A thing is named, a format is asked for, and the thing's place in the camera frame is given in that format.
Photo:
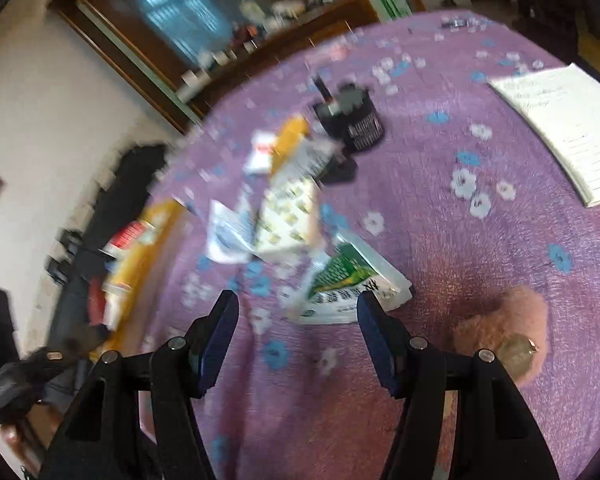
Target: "white flower print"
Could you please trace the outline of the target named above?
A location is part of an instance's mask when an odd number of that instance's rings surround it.
[[[496,191],[504,200],[515,200],[516,188],[506,180],[501,180],[496,184]]]
[[[302,259],[298,254],[289,254],[276,265],[273,271],[280,280],[288,280],[296,273],[301,261]]]
[[[289,300],[295,293],[296,293],[296,290],[292,286],[288,286],[288,285],[279,286],[278,293],[276,295],[278,298],[278,304],[282,308],[285,308],[288,305]]]
[[[200,290],[198,290],[198,297],[202,301],[210,300],[213,296],[213,293],[214,288],[209,284],[205,284],[200,287]]]
[[[249,321],[256,335],[264,335],[272,325],[270,312],[260,306],[251,310]]]
[[[458,198],[469,200],[477,188],[475,174],[471,173],[467,168],[462,168],[462,170],[455,170],[452,176],[451,189],[454,190]]]
[[[384,231],[384,217],[378,211],[368,211],[362,219],[362,224],[373,236],[378,236]]]
[[[476,218],[483,219],[489,214],[491,209],[491,198],[486,193],[478,193],[471,200],[471,206],[469,207],[469,213]]]
[[[472,136],[478,137],[478,139],[481,140],[489,140],[493,135],[491,128],[484,124],[472,124],[469,126],[469,129],[471,130]]]
[[[322,377],[331,375],[331,371],[338,365],[338,350],[335,348],[327,348],[322,351],[320,360],[318,361],[318,370]]]
[[[390,57],[383,57],[380,60],[380,66],[383,70],[391,70],[394,67],[394,60]]]
[[[187,276],[187,281],[182,287],[182,290],[185,294],[192,296],[193,294],[197,293],[199,286],[200,276],[198,276],[195,272],[192,272],[189,276]]]
[[[382,72],[379,73],[376,78],[378,79],[378,82],[382,85],[382,86],[386,86],[391,82],[391,78],[389,77],[387,72]]]
[[[182,304],[187,308],[192,308],[198,300],[206,301],[213,297],[214,288],[208,283],[200,283],[200,277],[195,273],[190,273],[182,286]]]

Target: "floral pattern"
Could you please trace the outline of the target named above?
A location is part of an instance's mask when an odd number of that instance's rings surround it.
[[[449,122],[449,116],[441,111],[433,112],[427,116],[427,121],[434,124],[445,124]]]
[[[496,191],[504,200],[515,200],[516,198],[516,188],[505,180],[496,184]]]
[[[480,166],[480,156],[474,152],[457,152],[456,160],[465,166]]]
[[[455,170],[453,172],[453,180],[451,181],[451,189],[454,190],[458,198],[469,200],[477,188],[475,181],[476,176],[467,168]]]
[[[471,200],[469,213],[476,218],[483,219],[491,209],[491,198],[486,193],[478,193]]]
[[[322,351],[318,361],[318,371],[322,377],[331,375],[333,369],[338,365],[338,351],[335,348],[327,348]]]
[[[296,290],[292,286],[280,286],[278,288],[278,293],[276,294],[276,297],[278,298],[278,305],[282,308],[285,308],[295,292]]]
[[[273,371],[282,370],[288,364],[288,351],[283,341],[273,339],[262,347],[262,358]]]
[[[469,126],[472,136],[477,137],[480,140],[489,140],[493,135],[491,128],[484,124],[472,124]]]
[[[558,244],[549,244],[549,259],[554,264],[554,267],[560,272],[569,274],[571,272],[571,257],[564,248]]]
[[[271,314],[266,308],[257,306],[251,309],[249,321],[256,335],[264,335],[271,326]]]
[[[362,219],[362,224],[373,236],[378,236],[384,231],[384,217],[378,211],[368,211]]]

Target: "black cylindrical container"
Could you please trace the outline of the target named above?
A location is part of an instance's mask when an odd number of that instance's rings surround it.
[[[367,88],[350,83],[330,102],[314,105],[315,114],[328,136],[340,140],[347,153],[363,152],[384,137],[384,126]]]

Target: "wooden cabinet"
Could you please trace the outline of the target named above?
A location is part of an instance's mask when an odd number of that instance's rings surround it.
[[[178,0],[194,8],[203,0]],[[210,80],[190,100],[183,76],[196,69],[187,45],[174,47],[159,19],[179,12],[175,4],[160,2],[153,10],[141,0],[55,0],[50,8],[67,21],[124,79],[147,99],[175,128],[188,129],[203,118],[233,88],[293,54],[311,48],[350,29],[378,20],[368,0],[336,0],[301,15],[270,36],[252,53],[213,69]],[[198,8],[196,12],[206,12]],[[150,20],[157,24],[152,26]]]

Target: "blue flower print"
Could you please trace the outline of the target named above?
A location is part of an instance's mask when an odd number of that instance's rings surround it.
[[[480,166],[480,156],[474,152],[457,152],[456,159],[466,166]]]
[[[238,276],[234,276],[226,282],[224,286],[227,290],[232,290],[238,293]]]
[[[269,368],[280,370],[288,364],[288,351],[282,341],[273,339],[262,347],[262,358]]]
[[[211,462],[220,467],[229,455],[229,439],[224,435],[218,435],[211,441]]]
[[[427,121],[434,124],[444,124],[449,122],[449,116],[438,110],[427,116]]]
[[[403,60],[400,63],[398,63],[394,67],[394,69],[391,70],[391,72],[389,72],[389,75],[391,77],[398,77],[399,75],[404,74],[409,69],[410,66],[411,66],[411,63]]]
[[[193,200],[186,200],[184,202],[184,207],[186,207],[187,211],[189,211],[190,213],[199,216],[198,210],[196,209],[196,204],[193,202]]]
[[[198,270],[204,272],[211,268],[211,260],[207,258],[204,254],[198,259]]]
[[[266,298],[271,294],[271,280],[267,276],[257,276],[251,282],[250,291],[254,296]]]
[[[281,112],[280,110],[275,110],[274,108],[272,108],[271,110],[269,110],[267,112],[267,115],[273,119],[280,119],[285,116],[285,113]]]
[[[328,232],[333,233],[338,229],[349,229],[347,218],[344,215],[336,213],[330,204],[322,204],[320,206],[320,217]]]
[[[244,271],[244,277],[247,280],[253,280],[261,275],[262,270],[264,269],[264,264],[262,260],[251,260]]]
[[[549,244],[549,259],[554,264],[554,267],[560,272],[569,274],[571,272],[571,257],[569,254],[558,244]]]
[[[176,171],[173,175],[174,182],[182,182],[189,177],[189,171]]]
[[[320,70],[318,70],[318,75],[320,76],[320,79],[322,79],[322,81],[324,81],[325,83],[331,81],[331,70],[329,70],[328,68],[321,68]]]
[[[471,72],[471,81],[475,81],[477,83],[482,83],[486,81],[487,76],[484,72],[474,71]]]

